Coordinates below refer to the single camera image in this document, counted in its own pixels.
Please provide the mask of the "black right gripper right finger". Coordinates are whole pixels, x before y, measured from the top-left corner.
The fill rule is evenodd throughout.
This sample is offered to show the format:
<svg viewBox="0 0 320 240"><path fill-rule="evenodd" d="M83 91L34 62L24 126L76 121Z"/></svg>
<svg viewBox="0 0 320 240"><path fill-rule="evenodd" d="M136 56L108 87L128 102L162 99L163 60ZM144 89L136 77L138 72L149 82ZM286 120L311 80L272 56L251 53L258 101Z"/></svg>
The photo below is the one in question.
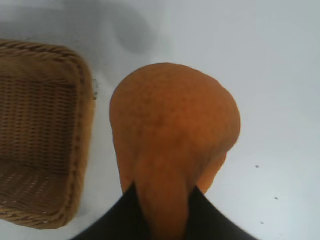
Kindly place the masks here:
<svg viewBox="0 0 320 240"><path fill-rule="evenodd" d="M256 240L217 210L195 187L188 199L187 240Z"/></svg>

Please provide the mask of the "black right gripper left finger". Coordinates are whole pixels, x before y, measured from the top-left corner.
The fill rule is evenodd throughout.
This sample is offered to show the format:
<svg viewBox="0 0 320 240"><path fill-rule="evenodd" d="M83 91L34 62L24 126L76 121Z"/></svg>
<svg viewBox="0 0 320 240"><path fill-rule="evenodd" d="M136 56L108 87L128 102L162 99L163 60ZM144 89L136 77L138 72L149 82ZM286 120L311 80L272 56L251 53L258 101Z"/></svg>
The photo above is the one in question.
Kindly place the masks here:
<svg viewBox="0 0 320 240"><path fill-rule="evenodd" d="M150 240L134 184L100 219L74 237L75 240Z"/></svg>

